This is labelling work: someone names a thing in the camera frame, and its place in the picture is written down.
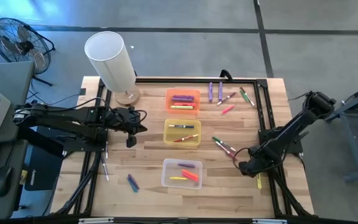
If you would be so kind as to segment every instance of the gray floor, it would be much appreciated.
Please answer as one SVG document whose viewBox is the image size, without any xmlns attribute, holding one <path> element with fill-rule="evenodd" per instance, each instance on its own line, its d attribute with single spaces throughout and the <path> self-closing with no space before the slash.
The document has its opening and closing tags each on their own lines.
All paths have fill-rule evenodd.
<svg viewBox="0 0 358 224">
<path fill-rule="evenodd" d="M 0 0 L 0 17 L 55 26 L 257 28 L 251 0 L 17 2 Z M 260 6 L 267 29 L 358 30 L 358 1 L 260 0 Z M 41 33 L 55 42 L 57 51 L 40 78 L 55 86 L 34 85 L 39 96 L 52 103 L 77 93 L 83 76 L 96 75 L 83 51 L 93 33 Z M 258 34 L 121 35 L 140 76 L 215 77 L 226 68 L 235 77 L 266 77 Z M 267 35 L 267 44 L 274 77 L 284 78 L 289 98 L 318 90 L 341 101 L 358 90 L 358 35 Z M 59 105 L 75 103 L 72 98 Z M 293 115 L 301 103 L 290 102 Z M 342 179 L 356 171 L 356 165 L 340 122 L 319 121 L 308 129 L 302 143 L 316 214 L 358 221 L 358 181 L 347 184 Z M 31 207 L 14 216 L 42 214 L 49 196 L 50 192 L 25 192 L 22 201 Z M 34 199 L 45 203 L 36 205 Z"/>
</svg>

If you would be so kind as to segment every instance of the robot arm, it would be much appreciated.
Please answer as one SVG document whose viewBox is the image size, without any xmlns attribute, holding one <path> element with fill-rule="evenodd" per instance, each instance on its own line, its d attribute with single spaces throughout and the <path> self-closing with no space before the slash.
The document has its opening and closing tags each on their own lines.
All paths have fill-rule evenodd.
<svg viewBox="0 0 358 224">
<path fill-rule="evenodd" d="M 66 151 L 91 152 L 104 148 L 108 129 L 128 133 L 127 147 L 135 146 L 134 135 L 147 131 L 140 124 L 141 121 L 140 113 L 134 107 L 112 109 L 108 106 L 90 106 L 73 109 L 38 103 L 16 106 L 13 119 L 21 127 L 44 126 L 72 133 L 75 139 L 68 142 Z"/>
<path fill-rule="evenodd" d="M 316 120 L 328 117 L 334 110 L 335 102 L 321 92 L 307 93 L 300 113 L 284 127 L 271 130 L 260 146 L 250 149 L 251 159 L 239 163 L 242 174 L 255 177 L 259 172 L 279 166 L 293 138 Z"/>
</svg>

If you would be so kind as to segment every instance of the desk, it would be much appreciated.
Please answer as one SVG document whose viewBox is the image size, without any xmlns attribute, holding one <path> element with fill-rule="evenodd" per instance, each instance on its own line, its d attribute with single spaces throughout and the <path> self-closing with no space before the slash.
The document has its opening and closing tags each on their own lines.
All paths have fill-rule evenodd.
<svg viewBox="0 0 358 224">
<path fill-rule="evenodd" d="M 12 122 L 14 107 L 25 103 L 33 74 L 33 62 L 0 63 L 0 93 L 11 102 L 0 128 L 0 142 L 17 136 L 19 128 Z"/>
<path fill-rule="evenodd" d="M 7 195 L 0 197 L 0 220 L 10 218 L 12 215 L 19 190 L 19 181 L 22 174 L 27 145 L 28 142 L 26 140 L 18 140 L 14 143 L 14 149 L 8 163 L 8 165 L 13 168 L 11 189 Z M 12 143 L 0 144 L 0 167 L 5 165 L 11 147 Z"/>
<path fill-rule="evenodd" d="M 291 119 L 284 81 L 278 78 L 267 80 L 276 125 L 283 126 Z M 86 95 L 79 97 L 78 104 L 96 96 L 98 83 L 99 77 L 84 77 L 82 88 L 86 88 Z M 255 99 L 251 86 L 224 84 L 224 96 L 234 91 L 237 94 L 219 107 L 216 106 L 217 84 L 213 89 L 214 103 L 208 101 L 208 85 L 205 83 L 139 83 L 137 86 L 141 98 L 135 108 L 148 112 L 142 124 L 149 130 L 137 134 L 137 145 L 130 149 L 126 148 L 126 134 L 109 132 L 109 158 L 106 163 L 110 181 L 106 181 L 100 166 L 91 213 L 93 217 L 273 217 L 267 176 L 262 174 L 262 189 L 259 190 L 256 179 L 241 175 L 234 168 L 231 159 L 211 140 L 212 136 L 216 136 L 236 149 L 259 143 L 257 110 L 238 94 L 238 89 L 242 86 L 251 99 Z M 167 88 L 200 90 L 200 113 L 196 116 L 168 114 L 165 111 Z M 228 114 L 221 115 L 223 108 L 232 103 L 237 106 Z M 119 105 L 112 99 L 111 106 Z M 201 121 L 201 144 L 198 147 L 166 145 L 163 142 L 163 124 L 167 118 Z M 51 212 L 61 208 L 76 189 L 83 157 L 83 153 L 75 152 L 63 161 Z M 162 163 L 166 158 L 201 161 L 202 188 L 192 190 L 163 187 Z M 239 154 L 239 159 L 248 160 L 249 156 L 244 151 Z M 305 209 L 313 213 L 301 162 L 292 155 L 287 155 L 284 169 L 288 187 Z M 139 193 L 134 193 L 129 186 L 126 180 L 128 174 L 132 174 L 139 184 Z M 279 191 L 278 197 L 283 210 Z"/>
<path fill-rule="evenodd" d="M 0 167 L 5 165 L 12 143 L 19 128 L 12 122 L 14 105 L 25 103 L 30 81 L 34 73 L 32 62 L 1 63 L 0 64 L 0 93 L 4 95 L 11 106 L 0 128 Z M 15 142 L 9 166 L 13 167 L 11 189 L 8 194 L 0 197 L 0 219 L 10 218 L 16 203 L 19 181 L 24 163 L 28 142 L 19 140 Z"/>
</svg>

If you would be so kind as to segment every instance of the clear plastic container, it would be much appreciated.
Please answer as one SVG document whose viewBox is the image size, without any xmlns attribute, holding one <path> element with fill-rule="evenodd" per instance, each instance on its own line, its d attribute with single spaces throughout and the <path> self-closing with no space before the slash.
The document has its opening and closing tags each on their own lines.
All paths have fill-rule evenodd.
<svg viewBox="0 0 358 224">
<path fill-rule="evenodd" d="M 169 126 L 170 124 L 194 126 L 194 128 L 171 128 Z M 198 136 L 181 142 L 174 142 L 174 140 L 192 136 L 194 134 L 198 134 Z M 201 122 L 188 119 L 166 119 L 163 140 L 166 144 L 170 145 L 198 146 L 201 142 Z"/>
<path fill-rule="evenodd" d="M 174 95 L 185 95 L 185 96 L 194 96 L 192 102 L 177 102 L 172 101 Z M 200 91 L 199 90 L 184 90 L 184 89 L 168 89 L 167 94 L 165 95 L 165 108 L 168 113 L 177 113 L 177 114 L 198 114 L 200 111 Z M 196 106 L 192 110 L 181 110 L 181 109 L 172 109 L 174 103 L 195 103 Z"/>
<path fill-rule="evenodd" d="M 178 164 L 194 165 L 194 168 L 179 166 Z M 172 180 L 171 177 L 182 177 L 181 170 L 185 169 L 198 175 L 198 182 L 187 180 Z M 161 184 L 164 187 L 181 187 L 188 189 L 200 189 L 203 185 L 203 163 L 200 161 L 188 161 L 181 159 L 165 159 L 162 167 Z"/>
</svg>

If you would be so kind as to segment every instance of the lamp base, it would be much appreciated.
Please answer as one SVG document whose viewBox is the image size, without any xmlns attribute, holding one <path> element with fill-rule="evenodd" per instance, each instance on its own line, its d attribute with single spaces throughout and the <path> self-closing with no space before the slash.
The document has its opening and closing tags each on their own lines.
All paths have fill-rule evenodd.
<svg viewBox="0 0 358 224">
<path fill-rule="evenodd" d="M 122 106 L 134 106 L 139 101 L 140 91 L 138 87 L 134 85 L 134 87 L 124 93 L 114 93 L 114 97 Z"/>
</svg>

